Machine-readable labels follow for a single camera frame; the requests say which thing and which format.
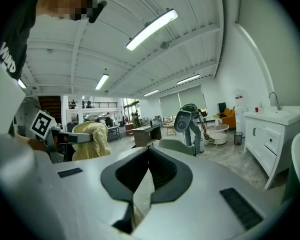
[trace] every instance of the orange chair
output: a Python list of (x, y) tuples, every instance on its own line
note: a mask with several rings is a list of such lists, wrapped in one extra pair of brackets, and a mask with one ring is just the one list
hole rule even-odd
[(223, 113), (219, 113), (217, 115), (220, 116), (220, 114), (224, 114), (226, 116), (221, 119), (224, 125), (229, 125), (229, 129), (236, 128), (235, 107), (233, 107), (233, 109), (226, 108)]

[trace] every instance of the ceiling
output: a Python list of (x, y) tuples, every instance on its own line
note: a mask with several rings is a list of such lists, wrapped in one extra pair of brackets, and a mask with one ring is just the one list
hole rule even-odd
[[(224, 32), (222, 0), (105, 1), (106, 8), (93, 24), (37, 18), (21, 77), (28, 97), (140, 98), (193, 74), (215, 76)], [(129, 38), (167, 8), (175, 9), (179, 18), (128, 50)], [(162, 42), (169, 48), (161, 49)], [(97, 91), (103, 74), (109, 78)]]

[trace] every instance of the white cabinet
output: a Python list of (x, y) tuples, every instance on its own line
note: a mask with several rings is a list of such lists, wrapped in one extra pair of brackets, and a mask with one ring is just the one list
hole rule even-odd
[(285, 126), (246, 116), (245, 125), (244, 151), (250, 150), (269, 176), (268, 189), (274, 177), (290, 166), (291, 143), (300, 133), (300, 120)]

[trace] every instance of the ceiling light fixture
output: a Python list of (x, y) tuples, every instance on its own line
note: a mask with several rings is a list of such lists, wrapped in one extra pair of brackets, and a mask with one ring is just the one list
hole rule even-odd
[(147, 94), (145, 94), (145, 95), (143, 95), (143, 96), (149, 96), (149, 95), (151, 95), (151, 94), (155, 94), (155, 93), (157, 93), (157, 92), (159, 92), (159, 90), (154, 90), (154, 91), (152, 91), (152, 92), (149, 92), (149, 93), (147, 93)]
[(104, 85), (104, 83), (107, 81), (109, 75), (108, 74), (103, 74), (100, 81), (98, 82), (98, 84), (96, 85), (96, 90), (100, 90), (101, 87)]
[(179, 17), (175, 9), (167, 10), (164, 14), (160, 15), (158, 18), (146, 25), (139, 33), (137, 33), (134, 38), (132, 38), (126, 45), (126, 48), (133, 51), (138, 45), (140, 45), (144, 40), (151, 36), (154, 32), (161, 29), (163, 26), (172, 22)]
[(184, 82), (190, 81), (190, 80), (195, 79), (195, 78), (198, 78), (198, 77), (200, 77), (200, 75), (199, 75), (199, 74), (196, 74), (196, 75), (194, 75), (194, 76), (188, 77), (188, 78), (183, 79), (183, 80), (181, 80), (181, 81), (179, 81), (179, 82), (176, 82), (176, 83), (177, 83), (178, 85), (180, 85), (180, 84), (182, 84), (182, 83), (184, 83)]
[(19, 84), (19, 86), (20, 86), (22, 89), (27, 89), (27, 86), (25, 85), (25, 83), (24, 83), (21, 79), (18, 80), (18, 84)]

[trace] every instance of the concrete floor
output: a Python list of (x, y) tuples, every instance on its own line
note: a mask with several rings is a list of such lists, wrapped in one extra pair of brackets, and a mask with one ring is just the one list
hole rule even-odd
[[(121, 130), (121, 140), (114, 140), (109, 143), (112, 154), (126, 151), (135, 145), (134, 142), (131, 142), (133, 140), (133, 136), (126, 136), (124, 128)], [(229, 168), (255, 188), (263, 192), (269, 201), (273, 203), (274, 207), (278, 207), (284, 194), (288, 171), (286, 170), (278, 174), (272, 183), (271, 189), (265, 190), (265, 185), (269, 178), (268, 175), (250, 151), (244, 153), (245, 138), (243, 138), (240, 146), (234, 145), (233, 133), (234, 131), (229, 131), (228, 141), (223, 145), (204, 145), (201, 142), (201, 148), (204, 152), (197, 155), (197, 157), (200, 159), (209, 159)], [(169, 131), (167, 135), (167, 129), (161, 128), (161, 135), (163, 139), (179, 140), (185, 143), (182, 133), (176, 133), (176, 135), (173, 135)], [(193, 132), (191, 132), (191, 140), (194, 140)], [(133, 196), (134, 204), (144, 215), (149, 211), (150, 194), (154, 191), (155, 189), (152, 176), (148, 170)]]

